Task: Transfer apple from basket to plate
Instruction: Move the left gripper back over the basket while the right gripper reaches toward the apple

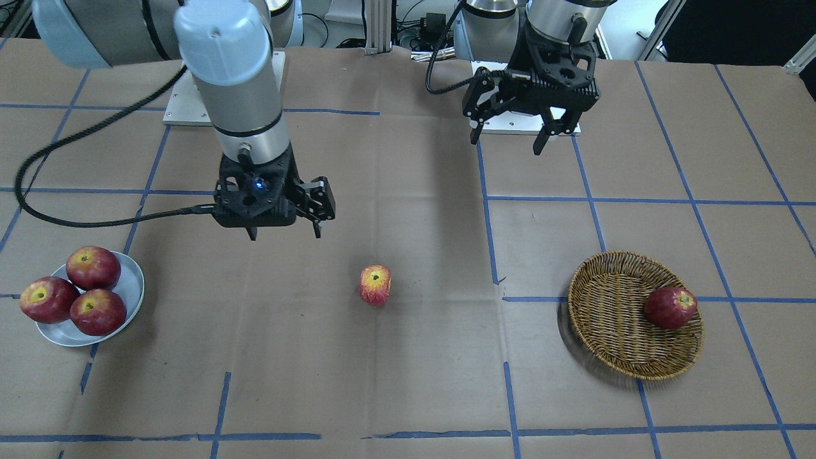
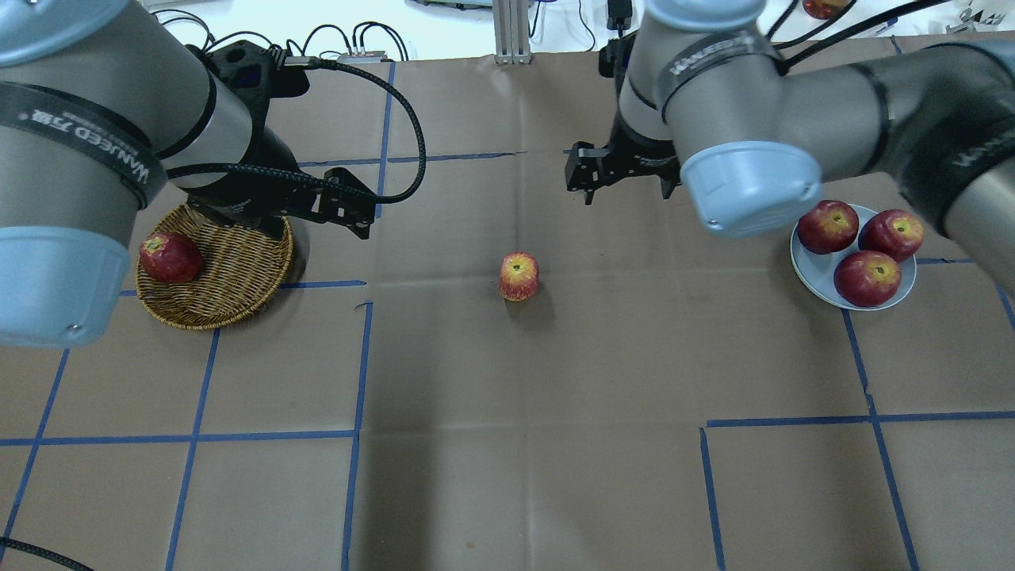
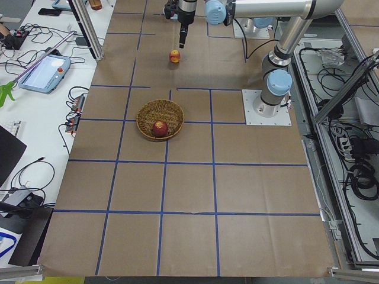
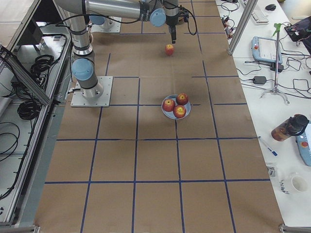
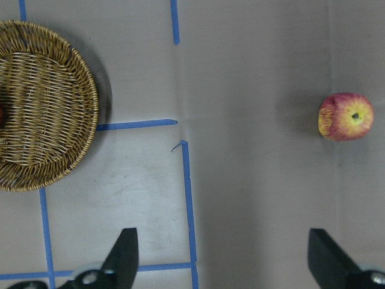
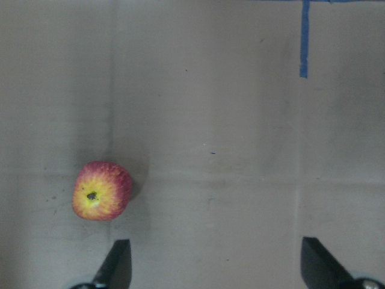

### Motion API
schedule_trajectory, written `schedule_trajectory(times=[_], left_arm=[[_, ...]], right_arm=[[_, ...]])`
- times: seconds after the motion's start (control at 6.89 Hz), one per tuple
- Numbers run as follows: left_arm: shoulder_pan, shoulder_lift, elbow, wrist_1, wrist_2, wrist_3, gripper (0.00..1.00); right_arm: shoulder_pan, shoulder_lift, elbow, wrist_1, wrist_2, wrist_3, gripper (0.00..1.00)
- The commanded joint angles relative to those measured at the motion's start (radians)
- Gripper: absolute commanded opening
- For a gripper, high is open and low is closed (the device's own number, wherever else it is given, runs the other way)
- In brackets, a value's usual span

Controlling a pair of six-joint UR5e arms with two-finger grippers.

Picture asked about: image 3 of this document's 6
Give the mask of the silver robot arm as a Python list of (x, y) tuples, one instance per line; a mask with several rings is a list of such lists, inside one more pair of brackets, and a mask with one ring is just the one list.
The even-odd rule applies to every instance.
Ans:
[(281, 108), (283, 97), (291, 89), (292, 77), (285, 70), (303, 34), (315, 19), (335, 12), (342, 1), (206, 1), (204, 15), (211, 25), (230, 25), (236, 18), (289, 17), (287, 29), (274, 49), (264, 57), (262, 68), (265, 86), (253, 102), (255, 112), (274, 117)]
[(178, 21), (181, 24), (179, 32), (179, 48), (183, 49), (189, 26), (194, 22), (197, 0), (178, 1)]

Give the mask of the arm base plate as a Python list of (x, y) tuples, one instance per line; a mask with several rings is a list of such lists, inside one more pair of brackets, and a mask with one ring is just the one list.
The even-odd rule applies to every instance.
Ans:
[(261, 90), (243, 89), (243, 109), (246, 125), (292, 126), (288, 106), (283, 98), (279, 105), (270, 106), (261, 99)]
[(238, 18), (233, 22), (234, 38), (266, 40), (269, 39), (268, 27), (273, 22), (272, 17)]

